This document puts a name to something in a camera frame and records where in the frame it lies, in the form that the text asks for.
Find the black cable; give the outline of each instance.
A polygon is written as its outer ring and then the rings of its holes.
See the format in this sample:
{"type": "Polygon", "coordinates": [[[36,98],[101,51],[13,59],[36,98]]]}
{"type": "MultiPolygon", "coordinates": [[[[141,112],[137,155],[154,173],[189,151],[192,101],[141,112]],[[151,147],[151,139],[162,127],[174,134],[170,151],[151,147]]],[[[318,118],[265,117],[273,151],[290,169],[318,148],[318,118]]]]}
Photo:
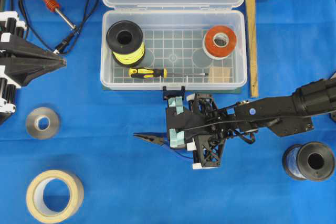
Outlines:
{"type": "Polygon", "coordinates": [[[231,130],[233,133],[236,133],[236,135],[233,135],[232,137],[239,137],[240,139],[242,139],[245,143],[248,144],[253,144],[256,140],[253,138],[248,139],[247,137],[244,137],[244,134],[248,134],[248,133],[240,133],[239,131],[235,130],[235,129],[229,129],[231,130]]]}
{"type": "Polygon", "coordinates": [[[172,149],[174,152],[176,152],[177,154],[179,154],[179,156],[181,156],[181,157],[185,157],[185,158],[190,158],[190,159],[194,159],[193,157],[188,157],[188,156],[184,156],[184,155],[182,155],[181,153],[179,153],[177,150],[175,150],[175,149],[172,149]]]}
{"type": "MultiPolygon", "coordinates": [[[[26,31],[26,36],[25,38],[27,39],[28,37],[28,34],[29,34],[29,29],[31,30],[31,32],[36,36],[36,38],[50,51],[54,51],[54,49],[52,47],[50,47],[40,36],[39,34],[34,30],[34,28],[32,27],[31,23],[29,22],[29,18],[28,18],[28,15],[27,15],[27,12],[26,12],[26,8],[25,8],[25,4],[24,4],[24,1],[25,0],[19,0],[18,1],[18,6],[19,6],[19,10],[20,12],[22,13],[24,19],[25,19],[25,22],[27,24],[27,31],[26,31]]],[[[79,35],[83,29],[83,25],[84,23],[91,17],[91,15],[93,14],[93,12],[96,10],[97,6],[98,6],[98,3],[99,3],[99,0],[96,0],[94,5],[93,5],[93,8],[91,9],[91,11],[88,13],[88,7],[89,7],[89,4],[90,4],[90,1],[91,0],[87,0],[86,1],[86,4],[85,4],[85,7],[84,7],[84,12],[83,12],[83,18],[82,18],[82,21],[80,22],[80,24],[75,28],[75,30],[73,30],[71,32],[71,34],[69,36],[67,36],[66,39],[64,39],[62,41],[62,43],[64,42],[66,45],[64,46],[64,48],[66,46],[68,46],[70,44],[70,41],[69,40],[72,40],[73,39],[73,42],[72,44],[69,46],[69,49],[65,52],[60,52],[60,55],[67,55],[69,54],[72,49],[74,48],[78,38],[79,38],[79,35]]],[[[14,1],[13,0],[10,0],[10,9],[11,10],[14,10],[14,1]]]]}
{"type": "MultiPolygon", "coordinates": [[[[336,112],[336,110],[333,111],[329,111],[326,113],[319,113],[319,114],[314,114],[314,115],[280,115],[280,116],[270,116],[268,118],[254,118],[253,120],[251,120],[252,122],[255,121],[261,121],[261,120],[271,120],[271,119],[277,119],[277,118],[310,118],[312,116],[316,116],[316,115],[325,115],[325,114],[330,114],[332,112],[336,112]]],[[[191,131],[191,130],[195,130],[195,129],[200,129],[200,128],[205,128],[205,127],[209,127],[212,125],[217,125],[217,124],[221,124],[221,123],[240,123],[240,122],[246,122],[248,121],[247,119],[240,119],[240,120],[222,120],[219,122],[215,122],[215,123],[209,123],[209,124],[204,124],[201,126],[197,126],[197,127],[192,127],[192,128],[186,128],[186,129],[181,129],[180,131],[191,131]]]]}

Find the spool hole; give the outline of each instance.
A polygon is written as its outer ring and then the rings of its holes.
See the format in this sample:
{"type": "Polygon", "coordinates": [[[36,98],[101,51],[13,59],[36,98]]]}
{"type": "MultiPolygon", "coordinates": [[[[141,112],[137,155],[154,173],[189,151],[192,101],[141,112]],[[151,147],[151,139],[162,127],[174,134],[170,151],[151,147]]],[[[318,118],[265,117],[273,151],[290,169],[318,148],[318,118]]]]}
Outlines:
{"type": "Polygon", "coordinates": [[[229,37],[225,33],[218,33],[214,36],[214,43],[217,47],[226,47],[229,37]]]}
{"type": "Polygon", "coordinates": [[[50,120],[46,116],[41,116],[35,121],[35,128],[39,131],[45,131],[50,126],[50,120]]]}
{"type": "Polygon", "coordinates": [[[121,31],[117,35],[117,41],[122,45],[127,45],[132,41],[132,34],[129,31],[121,31]]]}
{"type": "Polygon", "coordinates": [[[308,157],[308,164],[311,168],[319,170],[324,166],[324,159],[320,154],[313,153],[308,157]]]}
{"type": "Polygon", "coordinates": [[[69,199],[69,188],[62,180],[53,179],[46,185],[43,192],[43,201],[51,211],[63,211],[67,207],[69,199]]]}

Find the masking tape roll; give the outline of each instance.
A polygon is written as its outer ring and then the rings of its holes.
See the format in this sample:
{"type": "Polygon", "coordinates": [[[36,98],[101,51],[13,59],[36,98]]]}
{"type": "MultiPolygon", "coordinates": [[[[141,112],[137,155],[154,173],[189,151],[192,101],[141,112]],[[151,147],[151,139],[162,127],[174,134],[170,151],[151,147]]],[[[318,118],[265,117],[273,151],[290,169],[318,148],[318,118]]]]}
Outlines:
{"type": "Polygon", "coordinates": [[[59,223],[74,215],[84,199],[84,189],[79,178],[63,170],[48,170],[39,174],[30,183],[26,203],[30,214],[42,223],[59,223]],[[43,200],[44,189],[54,180],[62,180],[69,188],[70,199],[68,205],[61,212],[50,210],[43,200]]]}

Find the clear plastic box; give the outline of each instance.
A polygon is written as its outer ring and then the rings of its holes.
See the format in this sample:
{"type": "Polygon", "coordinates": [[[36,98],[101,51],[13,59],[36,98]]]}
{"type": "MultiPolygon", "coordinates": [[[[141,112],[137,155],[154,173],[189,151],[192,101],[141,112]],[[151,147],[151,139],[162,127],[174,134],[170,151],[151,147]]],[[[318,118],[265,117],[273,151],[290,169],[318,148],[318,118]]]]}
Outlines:
{"type": "Polygon", "coordinates": [[[232,7],[244,0],[103,0],[115,10],[104,14],[102,24],[102,84],[113,90],[232,90],[247,81],[244,16],[232,7]],[[106,33],[115,22],[130,20],[144,33],[145,58],[140,66],[168,72],[208,73],[207,77],[132,79],[128,69],[111,57],[106,33]],[[203,51],[205,33],[215,25],[230,27],[237,46],[224,60],[210,59],[203,51]]]}

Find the duct tape roll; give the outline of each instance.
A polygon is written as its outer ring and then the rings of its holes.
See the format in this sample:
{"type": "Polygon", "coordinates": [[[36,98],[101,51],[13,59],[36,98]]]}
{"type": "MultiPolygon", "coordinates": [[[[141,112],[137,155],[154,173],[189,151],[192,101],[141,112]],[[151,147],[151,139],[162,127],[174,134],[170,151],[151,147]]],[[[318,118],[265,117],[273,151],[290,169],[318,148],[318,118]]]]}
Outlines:
{"type": "Polygon", "coordinates": [[[48,170],[39,174],[30,183],[26,203],[30,214],[42,223],[59,223],[74,215],[84,199],[84,189],[79,178],[63,170],[48,170]],[[70,199],[68,205],[61,212],[50,210],[43,200],[44,189],[54,180],[62,180],[69,188],[70,199]]]}
{"type": "Polygon", "coordinates": [[[335,160],[332,150],[320,142],[289,147],[282,165],[286,173],[295,180],[324,181],[334,172],[335,160]]]}
{"type": "Polygon", "coordinates": [[[27,117],[26,127],[28,133],[36,139],[45,140],[53,137],[59,129],[59,118],[55,111],[47,107],[34,109],[27,117]],[[40,127],[40,122],[46,120],[45,128],[40,127]]]}
{"type": "Polygon", "coordinates": [[[214,26],[204,36],[203,50],[214,60],[223,60],[237,45],[235,32],[227,26],[214,26]]]}

